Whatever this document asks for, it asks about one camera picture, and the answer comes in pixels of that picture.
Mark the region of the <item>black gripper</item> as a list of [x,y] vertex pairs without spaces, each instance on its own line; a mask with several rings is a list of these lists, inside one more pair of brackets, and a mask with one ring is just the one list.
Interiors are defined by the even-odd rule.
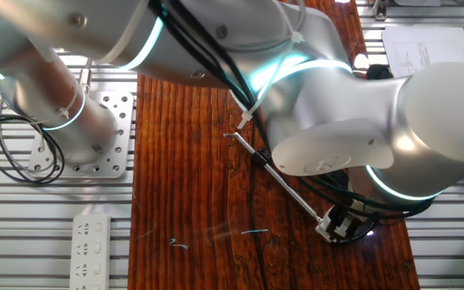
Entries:
[[377,220],[379,215],[362,196],[347,197],[346,200],[347,211],[337,206],[327,211],[325,231],[330,235],[345,236],[343,242],[355,242],[368,235],[371,231],[371,220]]

